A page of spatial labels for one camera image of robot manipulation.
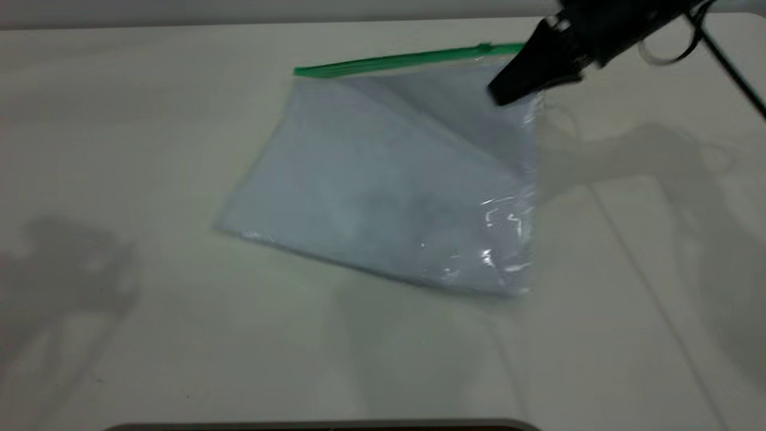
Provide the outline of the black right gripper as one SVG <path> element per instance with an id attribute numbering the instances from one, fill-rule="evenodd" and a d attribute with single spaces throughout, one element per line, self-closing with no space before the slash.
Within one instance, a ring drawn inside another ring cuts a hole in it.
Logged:
<path id="1" fill-rule="evenodd" d="M 561 1 L 559 5 L 557 17 L 569 23 L 568 29 L 539 22 L 519 54 L 488 84 L 496 105 L 506 106 L 539 91 L 582 81 L 578 45 L 599 66 L 635 45 L 651 65 L 678 63 L 703 38 L 700 26 L 710 8 L 709 1 Z M 644 40 L 680 16 L 693 28 L 686 50 L 671 58 L 650 55 Z"/>

